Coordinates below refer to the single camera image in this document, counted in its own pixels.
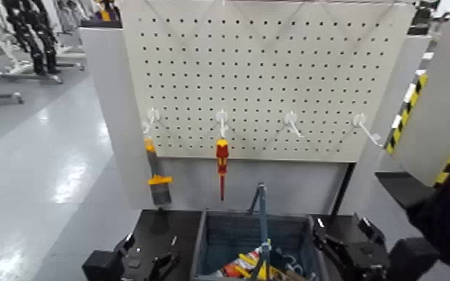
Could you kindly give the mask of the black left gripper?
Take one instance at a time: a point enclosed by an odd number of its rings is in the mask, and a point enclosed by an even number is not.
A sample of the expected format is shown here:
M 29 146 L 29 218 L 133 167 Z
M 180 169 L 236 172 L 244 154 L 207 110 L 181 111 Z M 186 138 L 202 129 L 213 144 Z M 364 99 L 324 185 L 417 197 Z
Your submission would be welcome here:
M 135 244 L 135 236 L 130 232 L 114 247 L 114 252 L 123 257 L 123 278 L 135 281 L 161 281 L 179 264 L 180 250 L 178 237 L 175 235 L 170 243 L 170 250 L 165 256 L 156 256 L 152 253 L 131 249 Z

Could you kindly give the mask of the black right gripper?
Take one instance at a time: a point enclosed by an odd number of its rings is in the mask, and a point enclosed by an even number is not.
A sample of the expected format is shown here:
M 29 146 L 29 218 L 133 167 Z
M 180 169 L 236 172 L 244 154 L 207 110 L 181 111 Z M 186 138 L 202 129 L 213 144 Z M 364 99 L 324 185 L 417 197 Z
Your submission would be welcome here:
M 343 241 L 327 234 L 327 227 L 319 217 L 314 217 L 313 243 L 338 271 L 345 271 L 344 280 L 387 280 L 390 260 L 384 246 L 384 233 L 366 217 L 360 217 L 357 225 L 373 243 L 352 243 L 347 246 Z

